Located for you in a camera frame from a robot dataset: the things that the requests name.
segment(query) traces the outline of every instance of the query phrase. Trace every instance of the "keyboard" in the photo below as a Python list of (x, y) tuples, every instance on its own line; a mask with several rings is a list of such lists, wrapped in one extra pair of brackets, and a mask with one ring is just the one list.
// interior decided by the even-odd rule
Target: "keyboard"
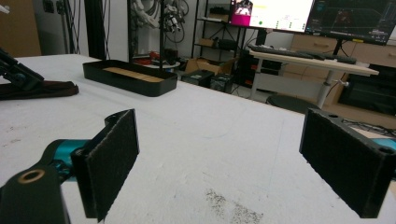
[(309, 54), (313, 56), (314, 58), (322, 58), (323, 60), (334, 60), (336, 59), (337, 62), (339, 63), (349, 63), (349, 64), (355, 64), (356, 59), (355, 58), (350, 58), (347, 56), (339, 56), (339, 55), (332, 55), (329, 53), (322, 53), (322, 52), (317, 52), (317, 51), (310, 51), (310, 50), (297, 50), (299, 53), (304, 53), (304, 54)]
[(300, 53), (296, 51), (289, 51), (289, 50), (282, 50), (282, 49), (272, 49), (263, 46), (249, 46), (251, 50), (260, 52), (260, 53), (269, 53), (269, 54), (277, 54), (289, 57), (296, 57), (296, 58), (305, 58), (305, 59), (314, 59), (313, 56), (305, 53)]

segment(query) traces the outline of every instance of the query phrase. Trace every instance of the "wooden board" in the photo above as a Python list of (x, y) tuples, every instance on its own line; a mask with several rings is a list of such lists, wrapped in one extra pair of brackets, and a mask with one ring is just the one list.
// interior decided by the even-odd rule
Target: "wooden board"
[(104, 68), (103, 70), (106, 70), (106, 71), (112, 72), (112, 73), (117, 73), (120, 75), (124, 75), (127, 77), (134, 77), (137, 79), (145, 80), (147, 82), (161, 82), (161, 81), (163, 81), (163, 79), (159, 78), (159, 77), (152, 77), (149, 75), (136, 73), (134, 71), (130, 71), (130, 70), (126, 70), (126, 69), (122, 69), (122, 68), (118, 68), (118, 67), (108, 67), (108, 68)]
[(41, 55), (32, 1), (0, 0), (9, 13), (0, 12), (0, 47), (12, 57)]

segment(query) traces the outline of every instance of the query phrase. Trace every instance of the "computer monitor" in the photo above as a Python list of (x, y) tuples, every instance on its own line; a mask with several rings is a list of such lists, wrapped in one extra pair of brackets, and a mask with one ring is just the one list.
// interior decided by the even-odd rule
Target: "computer monitor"
[(229, 23), (303, 33), (314, 0), (231, 0)]
[(306, 33), (386, 45), (396, 24), (396, 0), (317, 0)]

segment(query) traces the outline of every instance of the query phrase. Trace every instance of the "screw hole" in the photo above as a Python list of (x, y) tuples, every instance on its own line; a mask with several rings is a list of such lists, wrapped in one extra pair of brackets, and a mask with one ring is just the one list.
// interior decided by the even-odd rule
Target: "screw hole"
[(43, 177), (44, 173), (46, 172), (43, 170), (31, 170), (21, 175), (18, 178), (18, 182), (20, 182), (21, 184), (30, 184)]

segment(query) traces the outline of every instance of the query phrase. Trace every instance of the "white table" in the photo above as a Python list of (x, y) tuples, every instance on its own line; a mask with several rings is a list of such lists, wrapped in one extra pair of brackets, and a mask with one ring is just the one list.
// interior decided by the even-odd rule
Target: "white table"
[[(257, 73), (253, 80), (251, 88), (250, 99), (254, 99), (257, 89), (264, 89), (268, 91), (282, 92), (286, 94), (303, 96), (311, 99), (317, 99), (317, 106), (322, 108), (326, 96), (332, 86), (335, 72), (350, 73), (361, 76), (378, 75), (378, 71), (370, 68), (357, 66), (355, 64), (338, 63), (334, 61), (321, 61), (313, 59), (296, 58), (284, 55), (276, 55), (269, 53), (260, 53), (251, 50), (250, 55), (259, 59), (257, 66)], [(325, 82), (317, 83), (299, 80), (296, 78), (282, 77), (283, 69), (279, 72), (279, 76), (268, 75), (261, 73), (262, 60), (270, 60), (280, 62), (283, 64), (295, 63), (308, 67), (315, 67), (319, 69), (328, 70), (328, 75)]]
[[(396, 221), (390, 191), (378, 219), (360, 219), (314, 172), (299, 153), (301, 114), (183, 82), (149, 98), (85, 79), (82, 63), (94, 59), (79, 55), (18, 60), (46, 80), (73, 81), (80, 93), (0, 102), (0, 186), (53, 140), (92, 138), (106, 116), (134, 108), (141, 152), (107, 224)], [(62, 190), (72, 223), (95, 223), (77, 183)]]

